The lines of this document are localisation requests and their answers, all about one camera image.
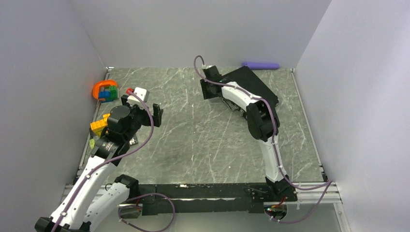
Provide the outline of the black poker chip case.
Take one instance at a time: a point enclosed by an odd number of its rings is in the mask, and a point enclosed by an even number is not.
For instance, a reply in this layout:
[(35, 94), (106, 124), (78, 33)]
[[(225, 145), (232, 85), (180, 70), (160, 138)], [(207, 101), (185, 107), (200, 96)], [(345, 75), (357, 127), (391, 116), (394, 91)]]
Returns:
[(255, 103), (258, 106), (262, 117), (269, 114), (262, 101), (252, 100), (248, 95), (240, 91), (242, 88), (256, 98), (265, 99), (272, 110), (274, 119), (279, 122), (276, 105), (279, 103), (278, 96), (247, 66), (238, 68), (221, 77), (220, 83), (225, 84), (221, 87), (221, 97), (232, 109), (239, 111), (243, 118), (247, 118), (246, 106)]

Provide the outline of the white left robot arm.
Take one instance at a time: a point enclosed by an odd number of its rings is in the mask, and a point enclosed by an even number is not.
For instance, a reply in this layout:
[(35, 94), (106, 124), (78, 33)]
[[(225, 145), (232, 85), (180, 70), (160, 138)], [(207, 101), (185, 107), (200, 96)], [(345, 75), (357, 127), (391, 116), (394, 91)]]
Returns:
[(117, 168), (130, 148), (130, 140), (142, 126), (159, 127), (163, 109), (153, 104), (153, 113), (137, 104), (125, 103), (104, 115), (104, 126), (79, 179), (60, 206), (49, 217), (40, 217), (38, 232), (93, 232), (121, 202), (138, 199), (138, 180), (125, 174), (95, 199), (100, 187)]

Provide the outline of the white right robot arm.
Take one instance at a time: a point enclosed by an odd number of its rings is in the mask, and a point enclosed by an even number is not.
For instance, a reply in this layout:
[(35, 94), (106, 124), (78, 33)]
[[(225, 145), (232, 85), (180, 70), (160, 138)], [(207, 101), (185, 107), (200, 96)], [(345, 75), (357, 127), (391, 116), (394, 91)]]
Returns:
[(242, 111), (251, 136), (257, 140), (265, 163), (267, 196), (280, 200), (289, 187), (278, 145), (280, 122), (275, 110), (278, 97), (247, 66), (225, 75), (216, 66), (203, 69), (200, 84), (204, 99), (219, 97), (233, 110)]

